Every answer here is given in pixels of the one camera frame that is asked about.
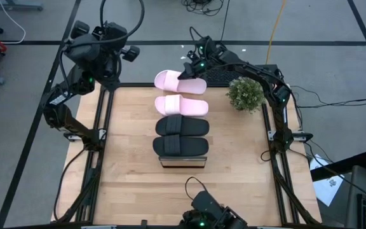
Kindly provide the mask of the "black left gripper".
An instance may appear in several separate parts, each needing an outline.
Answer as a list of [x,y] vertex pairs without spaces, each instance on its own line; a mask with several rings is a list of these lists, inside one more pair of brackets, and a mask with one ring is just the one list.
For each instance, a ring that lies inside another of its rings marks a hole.
[[[71,39],[76,39],[82,35],[88,34],[90,26],[80,20],[75,21],[71,30]],[[96,26],[92,34],[99,41],[106,41],[111,39],[118,39],[127,35],[127,30],[116,24],[115,22],[106,21],[102,27]],[[137,46],[130,46],[124,48],[126,38],[120,39],[112,43],[106,43],[100,45],[101,54],[104,55],[104,78],[116,80],[119,78],[121,72],[121,61],[122,59],[133,62],[140,54],[140,48]]]

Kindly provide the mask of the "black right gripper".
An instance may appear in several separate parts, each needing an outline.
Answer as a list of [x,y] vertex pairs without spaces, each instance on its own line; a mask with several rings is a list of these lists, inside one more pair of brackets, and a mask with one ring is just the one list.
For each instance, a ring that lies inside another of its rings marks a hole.
[[205,60],[197,60],[194,62],[184,63],[184,72],[178,76],[178,80],[193,80],[198,78],[198,75],[203,74],[208,67]]

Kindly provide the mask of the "pink slide sandal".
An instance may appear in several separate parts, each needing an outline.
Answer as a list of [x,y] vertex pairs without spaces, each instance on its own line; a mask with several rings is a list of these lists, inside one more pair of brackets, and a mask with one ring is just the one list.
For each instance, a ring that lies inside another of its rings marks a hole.
[[205,116],[208,113],[206,101],[187,99],[180,94],[159,96],[155,98],[154,105],[163,116]]
[[201,95],[207,89],[207,83],[201,78],[179,80],[181,72],[164,70],[159,72],[154,79],[154,86],[167,92]]

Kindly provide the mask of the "black slide sandal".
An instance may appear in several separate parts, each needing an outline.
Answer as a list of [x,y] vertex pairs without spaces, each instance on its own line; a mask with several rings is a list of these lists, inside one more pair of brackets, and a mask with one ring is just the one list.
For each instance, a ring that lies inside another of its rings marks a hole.
[[157,137],[152,147],[158,156],[202,156],[209,150],[206,139],[180,135]]
[[201,118],[170,115],[158,120],[155,131],[158,135],[203,136],[210,130],[210,124]]

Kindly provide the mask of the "small green potted plant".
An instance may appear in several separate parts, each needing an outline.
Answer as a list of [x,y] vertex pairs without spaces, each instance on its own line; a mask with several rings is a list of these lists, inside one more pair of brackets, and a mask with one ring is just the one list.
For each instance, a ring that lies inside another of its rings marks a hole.
[[266,100],[261,85],[246,77],[232,80],[226,96],[235,110],[248,113],[260,110],[262,103]]

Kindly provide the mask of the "black desk beam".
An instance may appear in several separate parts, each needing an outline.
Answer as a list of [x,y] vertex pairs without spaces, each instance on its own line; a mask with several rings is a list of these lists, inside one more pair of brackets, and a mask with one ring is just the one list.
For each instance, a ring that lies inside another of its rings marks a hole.
[[344,175],[350,173],[354,166],[366,169],[366,152],[313,169],[310,172],[311,178],[313,181],[321,181],[332,176]]

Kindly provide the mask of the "white paper sheet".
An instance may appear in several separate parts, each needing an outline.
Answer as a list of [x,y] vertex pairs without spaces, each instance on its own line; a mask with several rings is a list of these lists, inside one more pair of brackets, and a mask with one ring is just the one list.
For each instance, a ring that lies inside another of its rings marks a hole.
[[[320,155],[316,154],[315,158],[312,158],[309,163],[310,171],[320,168],[322,165],[328,165],[329,163],[324,160]],[[323,204],[329,207],[338,192],[338,189],[342,185],[344,176],[332,176],[320,181],[314,181],[313,186],[315,189],[316,197]]]

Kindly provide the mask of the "grey desk top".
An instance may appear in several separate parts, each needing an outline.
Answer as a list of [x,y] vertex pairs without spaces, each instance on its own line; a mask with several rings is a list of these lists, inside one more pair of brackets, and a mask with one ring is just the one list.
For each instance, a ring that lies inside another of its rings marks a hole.
[[[351,175],[351,183],[363,191],[366,191],[366,169],[360,166],[354,166]],[[345,227],[357,229],[357,195],[364,194],[355,186],[350,186],[348,195],[348,206],[346,211]]]

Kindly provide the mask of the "black metal table frame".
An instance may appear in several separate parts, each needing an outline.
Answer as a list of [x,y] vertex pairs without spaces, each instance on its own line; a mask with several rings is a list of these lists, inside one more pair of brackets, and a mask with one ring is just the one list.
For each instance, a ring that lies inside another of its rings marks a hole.
[[164,168],[153,151],[154,106],[163,95],[152,83],[123,83],[113,96],[97,196],[82,215],[95,224],[176,225],[203,188],[250,225],[281,223],[263,113],[238,112],[225,88],[209,88],[209,150],[204,168]]

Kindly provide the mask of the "wooden shelf with black frame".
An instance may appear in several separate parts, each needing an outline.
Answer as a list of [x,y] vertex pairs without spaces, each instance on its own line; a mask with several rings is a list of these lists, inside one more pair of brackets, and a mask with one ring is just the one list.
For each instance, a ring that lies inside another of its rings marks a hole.
[[[185,93],[177,93],[170,92],[169,95],[184,95]],[[201,118],[203,116],[187,116],[192,118]],[[158,156],[158,160],[162,167],[194,167],[194,168],[203,168],[206,164],[207,157],[205,155],[202,156]]]

